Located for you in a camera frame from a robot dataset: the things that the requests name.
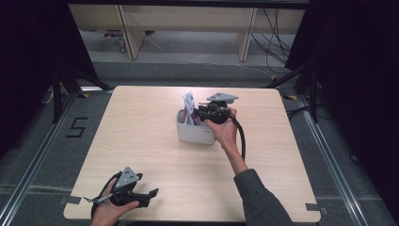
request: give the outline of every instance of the human hand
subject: human hand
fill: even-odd
[[[230,112],[237,115],[237,110],[229,107]],[[232,119],[228,118],[223,124],[216,124],[210,120],[205,120],[205,124],[214,132],[215,139],[221,144],[222,149],[228,152],[236,147],[237,126]]]
[[[109,183],[103,196],[109,195],[117,179]],[[91,226],[113,226],[118,219],[126,212],[133,210],[139,206],[138,201],[129,202],[123,206],[116,206],[110,200],[100,203],[91,220]]]

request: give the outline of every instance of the table top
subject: table top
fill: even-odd
[[[274,89],[117,87],[76,180],[72,196],[94,198],[126,166],[143,173],[134,192],[159,188],[148,208],[121,219],[245,221],[230,162],[220,144],[180,141],[177,112],[192,91],[196,105],[223,92],[239,97],[229,106],[246,136],[246,162],[257,170],[295,222],[317,222],[320,213],[279,93]],[[240,136],[237,145],[241,150]],[[67,204],[65,218],[90,218],[91,203]]]

